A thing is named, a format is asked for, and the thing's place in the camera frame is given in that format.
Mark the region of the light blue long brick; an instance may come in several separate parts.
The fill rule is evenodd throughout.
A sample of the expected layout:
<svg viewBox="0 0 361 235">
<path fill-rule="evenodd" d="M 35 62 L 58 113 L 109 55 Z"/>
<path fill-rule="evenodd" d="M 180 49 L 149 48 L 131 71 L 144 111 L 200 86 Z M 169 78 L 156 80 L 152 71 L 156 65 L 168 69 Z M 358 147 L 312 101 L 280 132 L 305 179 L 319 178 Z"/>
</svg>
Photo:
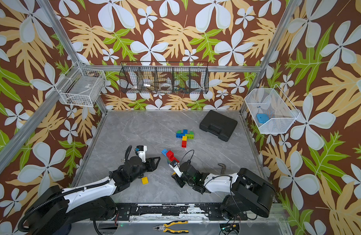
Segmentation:
<svg viewBox="0 0 361 235">
<path fill-rule="evenodd" d="M 166 149 L 164 149 L 163 151 L 162 151 L 162 154 L 166 157 L 167 156 L 167 153 L 168 153 L 168 151 L 166 150 Z"/>
</svg>

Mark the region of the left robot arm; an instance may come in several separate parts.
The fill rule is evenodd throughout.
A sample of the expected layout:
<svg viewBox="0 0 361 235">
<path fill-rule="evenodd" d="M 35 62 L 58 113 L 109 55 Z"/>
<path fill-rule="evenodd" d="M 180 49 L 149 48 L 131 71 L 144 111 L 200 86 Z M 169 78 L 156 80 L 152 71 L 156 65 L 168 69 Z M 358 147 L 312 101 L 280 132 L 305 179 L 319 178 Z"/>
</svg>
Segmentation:
<svg viewBox="0 0 361 235">
<path fill-rule="evenodd" d="M 114 217 L 116 203 L 112 195 L 127 189 L 146 172 L 157 169 L 160 157 L 146 158 L 146 146 L 137 146 L 130 157 L 132 146 L 125 152 L 123 165 L 102 180 L 74 188 L 53 186 L 25 212 L 17 228 L 32 235 L 52 235 L 61 227 L 85 219 Z"/>
</svg>

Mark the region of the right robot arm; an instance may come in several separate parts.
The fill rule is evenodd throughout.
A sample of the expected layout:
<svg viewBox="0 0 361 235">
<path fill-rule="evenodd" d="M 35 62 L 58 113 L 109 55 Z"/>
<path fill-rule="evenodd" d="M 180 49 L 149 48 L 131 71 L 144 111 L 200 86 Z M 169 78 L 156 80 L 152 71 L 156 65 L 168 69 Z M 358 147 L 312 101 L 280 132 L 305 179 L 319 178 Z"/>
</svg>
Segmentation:
<svg viewBox="0 0 361 235">
<path fill-rule="evenodd" d="M 182 188 L 188 184 L 193 190 L 203 193 L 227 193 L 220 210 L 225 218 L 247 220 L 247 211 L 257 216 L 268 218 L 275 196 L 275 188 L 258 175 L 246 168 L 233 174 L 200 173 L 191 161 L 183 164 L 170 162 L 174 173 L 172 178 Z"/>
</svg>

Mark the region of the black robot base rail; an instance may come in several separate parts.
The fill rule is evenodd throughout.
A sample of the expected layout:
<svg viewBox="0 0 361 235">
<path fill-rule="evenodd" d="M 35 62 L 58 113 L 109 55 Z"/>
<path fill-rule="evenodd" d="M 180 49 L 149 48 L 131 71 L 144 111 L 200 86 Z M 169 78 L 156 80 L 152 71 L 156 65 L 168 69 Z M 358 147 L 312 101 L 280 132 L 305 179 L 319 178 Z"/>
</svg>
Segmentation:
<svg viewBox="0 0 361 235">
<path fill-rule="evenodd" d="M 222 203 L 117 203 L 116 221 L 245 221 L 247 213 L 234 215 Z"/>
</svg>

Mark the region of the red long brick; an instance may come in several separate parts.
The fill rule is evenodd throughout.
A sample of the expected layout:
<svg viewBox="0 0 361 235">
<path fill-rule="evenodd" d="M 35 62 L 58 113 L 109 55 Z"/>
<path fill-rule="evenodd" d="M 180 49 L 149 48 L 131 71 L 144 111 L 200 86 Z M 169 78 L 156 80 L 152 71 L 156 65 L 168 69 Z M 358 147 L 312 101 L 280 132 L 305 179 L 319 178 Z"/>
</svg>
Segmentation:
<svg viewBox="0 0 361 235">
<path fill-rule="evenodd" d="M 173 162 L 176 161 L 177 163 L 179 163 L 179 160 L 175 157 L 174 153 L 172 151 L 167 151 L 167 153 L 165 154 L 166 157 L 168 158 L 169 162 Z"/>
</svg>

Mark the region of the dark blue long brick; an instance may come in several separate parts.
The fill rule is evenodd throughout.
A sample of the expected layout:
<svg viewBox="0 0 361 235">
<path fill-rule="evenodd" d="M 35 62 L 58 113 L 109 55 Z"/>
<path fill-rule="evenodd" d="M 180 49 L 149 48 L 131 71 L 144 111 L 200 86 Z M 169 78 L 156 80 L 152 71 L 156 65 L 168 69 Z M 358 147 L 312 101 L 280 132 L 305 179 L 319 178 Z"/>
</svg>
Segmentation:
<svg viewBox="0 0 361 235">
<path fill-rule="evenodd" d="M 188 134 L 188 130 L 187 129 L 183 129 L 183 134 L 176 134 L 176 138 L 180 138 L 182 139 L 183 136 Z"/>
</svg>

